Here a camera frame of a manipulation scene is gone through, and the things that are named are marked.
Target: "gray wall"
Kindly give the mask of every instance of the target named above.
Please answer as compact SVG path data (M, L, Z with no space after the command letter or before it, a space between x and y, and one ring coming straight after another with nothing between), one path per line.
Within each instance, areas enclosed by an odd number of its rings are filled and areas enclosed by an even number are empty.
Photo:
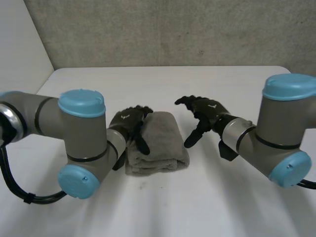
M24 0L55 69L279 65L316 75L316 0Z

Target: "logo on hand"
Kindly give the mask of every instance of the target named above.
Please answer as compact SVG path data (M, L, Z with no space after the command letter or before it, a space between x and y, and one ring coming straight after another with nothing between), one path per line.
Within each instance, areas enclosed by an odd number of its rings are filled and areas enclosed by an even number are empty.
M126 119L126 118L128 118L129 117L129 115L126 115L126 116L120 116L122 119Z
M216 109L216 106L217 106L217 105L207 105L207 106Z

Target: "gray towel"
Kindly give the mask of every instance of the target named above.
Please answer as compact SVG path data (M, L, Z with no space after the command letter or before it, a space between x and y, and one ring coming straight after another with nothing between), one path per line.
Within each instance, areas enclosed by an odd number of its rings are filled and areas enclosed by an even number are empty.
M170 172L189 166L189 154L184 148L176 119L168 112L148 114L142 136L150 148L148 156L140 153L134 142L127 144L125 173L150 175Z

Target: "concrete wall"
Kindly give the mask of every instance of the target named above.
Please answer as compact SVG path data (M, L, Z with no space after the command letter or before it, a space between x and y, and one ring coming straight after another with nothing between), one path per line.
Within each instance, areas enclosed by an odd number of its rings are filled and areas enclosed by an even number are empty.
M53 71L23 0L0 0L0 92L36 93Z
M55 69L279 65L316 75L315 0L24 0Z

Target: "table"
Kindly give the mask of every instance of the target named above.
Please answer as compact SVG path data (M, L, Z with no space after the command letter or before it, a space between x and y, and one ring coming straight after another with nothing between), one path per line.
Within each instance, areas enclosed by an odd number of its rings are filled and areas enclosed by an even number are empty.
M58 97L95 89L106 101L107 124L126 107L148 105L174 114L185 139L196 127L183 95L219 100L233 115L256 122L265 79L282 67L76 68L55 71L38 94ZM316 161L314 130L302 150ZM65 197L51 205L27 205L0 178L2 237L311 237L315 236L316 192L279 188L238 157L219 157L219 137L209 132L191 149L188 169L149 177L111 171L90 199ZM57 173L66 164L63 142L29 136L8 146L17 183L27 192L60 190ZM316 179L316 165L308 179Z

